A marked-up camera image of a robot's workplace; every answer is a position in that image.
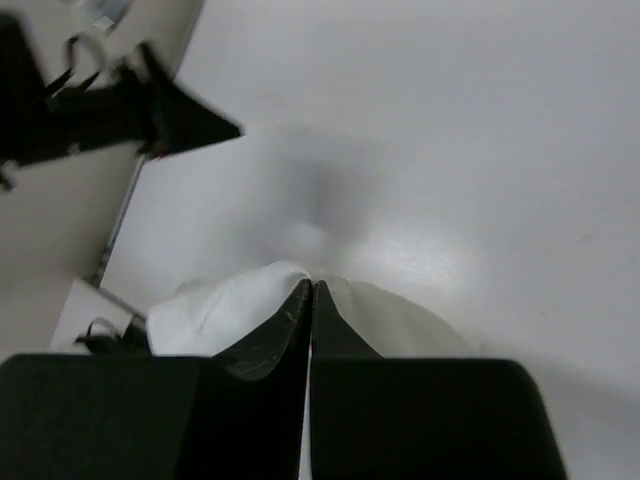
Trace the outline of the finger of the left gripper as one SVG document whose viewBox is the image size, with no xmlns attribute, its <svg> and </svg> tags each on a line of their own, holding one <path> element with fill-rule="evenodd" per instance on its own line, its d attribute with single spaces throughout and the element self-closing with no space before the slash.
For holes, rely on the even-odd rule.
<svg viewBox="0 0 640 480">
<path fill-rule="evenodd" d="M 176 155 L 241 137 L 241 126 L 183 91 L 161 65 L 148 42 L 139 45 L 148 77 L 142 86 L 150 133 L 148 155 Z"/>
</svg>

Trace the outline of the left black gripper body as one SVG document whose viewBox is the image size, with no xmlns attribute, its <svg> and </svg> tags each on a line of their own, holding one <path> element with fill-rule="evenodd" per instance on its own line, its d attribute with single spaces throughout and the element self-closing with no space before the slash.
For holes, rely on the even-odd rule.
<svg viewBox="0 0 640 480">
<path fill-rule="evenodd" d="M 80 47 L 94 59 L 95 72 L 73 83 Z M 63 51 L 66 70 L 45 88 L 45 104 L 54 117 L 67 123 L 71 148 L 81 152 L 139 141 L 140 153 L 152 152 L 159 134 L 150 94 L 126 58 L 110 63 L 96 42 L 67 42 Z"/>
</svg>

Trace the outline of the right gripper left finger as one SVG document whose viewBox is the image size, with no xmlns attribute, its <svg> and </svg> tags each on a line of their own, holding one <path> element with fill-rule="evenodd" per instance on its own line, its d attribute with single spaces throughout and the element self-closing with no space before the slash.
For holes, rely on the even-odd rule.
<svg viewBox="0 0 640 480">
<path fill-rule="evenodd" d="M 5 479 L 294 479 L 311 284 L 212 357 L 119 348 L 1 367 Z"/>
</svg>

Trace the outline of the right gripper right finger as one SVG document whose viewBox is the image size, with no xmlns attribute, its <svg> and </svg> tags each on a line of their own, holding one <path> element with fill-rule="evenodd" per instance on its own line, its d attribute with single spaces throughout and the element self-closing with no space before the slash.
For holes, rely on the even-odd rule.
<svg viewBox="0 0 640 480">
<path fill-rule="evenodd" d="M 386 358 L 314 289 L 315 479 L 563 479 L 542 395 L 507 359 Z"/>
</svg>

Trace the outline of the white pleated skirt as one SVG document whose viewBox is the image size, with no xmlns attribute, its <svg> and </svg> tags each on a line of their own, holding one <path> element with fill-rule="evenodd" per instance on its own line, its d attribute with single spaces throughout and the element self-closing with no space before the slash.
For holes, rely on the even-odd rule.
<svg viewBox="0 0 640 480">
<path fill-rule="evenodd" d="M 402 296 L 289 261 L 183 285 L 150 309 L 150 349 L 155 355 L 214 356 L 272 317 L 302 280 L 325 282 L 340 316 L 384 357 L 476 353 L 445 320 Z"/>
</svg>

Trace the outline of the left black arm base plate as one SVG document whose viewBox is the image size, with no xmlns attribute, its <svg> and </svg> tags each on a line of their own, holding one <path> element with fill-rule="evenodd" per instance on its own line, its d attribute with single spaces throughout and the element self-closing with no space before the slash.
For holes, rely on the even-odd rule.
<svg viewBox="0 0 640 480">
<path fill-rule="evenodd" d="M 151 354 L 146 321 L 137 315 L 134 315 L 123 329 L 106 319 L 95 319 L 86 331 L 74 340 L 74 344 L 83 346 L 93 355 Z"/>
</svg>

